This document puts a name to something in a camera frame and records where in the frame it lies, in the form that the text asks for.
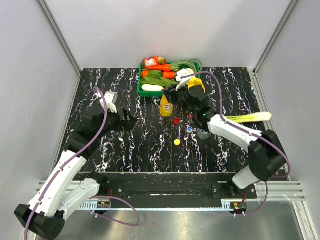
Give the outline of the yellow juice bottle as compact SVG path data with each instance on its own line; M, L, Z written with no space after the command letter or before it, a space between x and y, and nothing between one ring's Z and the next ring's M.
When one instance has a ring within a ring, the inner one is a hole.
M160 101L159 113L163 117L170 117L172 115L172 113L173 113L173 110L174 110L174 105L172 103L169 103L168 99L163 94L162 98L161 98L161 101Z

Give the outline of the white bottle cap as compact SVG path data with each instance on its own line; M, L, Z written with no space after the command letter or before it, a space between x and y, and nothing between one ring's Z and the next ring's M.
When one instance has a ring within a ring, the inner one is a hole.
M193 128L192 128L191 126L188 126L188 127L187 127L187 132L188 132L188 133L192 133L192 132L193 132Z

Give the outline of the yellow bottle cap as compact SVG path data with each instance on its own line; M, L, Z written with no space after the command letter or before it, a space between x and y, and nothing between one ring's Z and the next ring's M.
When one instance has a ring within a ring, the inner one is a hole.
M174 140L174 144L175 144L176 146L179 146L180 143L181 143L181 141L180 141L179 139L175 139L175 140Z

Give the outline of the red label water bottle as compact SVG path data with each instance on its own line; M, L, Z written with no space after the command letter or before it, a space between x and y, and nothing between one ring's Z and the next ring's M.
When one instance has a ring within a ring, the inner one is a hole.
M196 123L196 120L197 120L197 115L196 114L193 114L192 112L190 112L188 114L188 118L189 118L189 121L192 123L192 124L195 124Z

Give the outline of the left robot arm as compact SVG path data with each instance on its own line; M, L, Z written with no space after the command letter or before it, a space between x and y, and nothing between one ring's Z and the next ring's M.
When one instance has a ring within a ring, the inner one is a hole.
M43 187L28 204L19 204L14 211L24 227L24 239L29 232L46 240L56 239L68 218L83 203L94 196L107 195L108 178L94 171L73 191L65 192L97 150L102 137L111 131L132 131L136 123L137 119L126 108L113 110L94 105L83 112Z

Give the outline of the red bottle cap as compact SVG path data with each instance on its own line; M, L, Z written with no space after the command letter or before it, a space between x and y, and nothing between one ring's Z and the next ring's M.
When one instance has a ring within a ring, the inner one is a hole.
M176 124L176 125L177 125L177 124L179 124L179 123L180 123L180 119L179 119L179 118L175 118L173 122L174 122L174 124Z

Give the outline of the blue label water bottle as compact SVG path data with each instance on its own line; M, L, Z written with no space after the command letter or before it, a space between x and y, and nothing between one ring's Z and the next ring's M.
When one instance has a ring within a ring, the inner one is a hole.
M211 136L210 132L205 131L204 129L198 128L196 134L200 140L206 140Z

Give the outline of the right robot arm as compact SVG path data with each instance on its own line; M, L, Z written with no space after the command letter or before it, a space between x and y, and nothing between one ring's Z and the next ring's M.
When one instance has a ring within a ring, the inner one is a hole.
M253 183L268 182L286 164L287 155L274 131L254 130L219 114L211 107L201 86L178 88L171 85L162 92L169 103L188 112L189 119L199 130L221 136L247 152L248 166L237 172L227 186L231 197L239 198Z

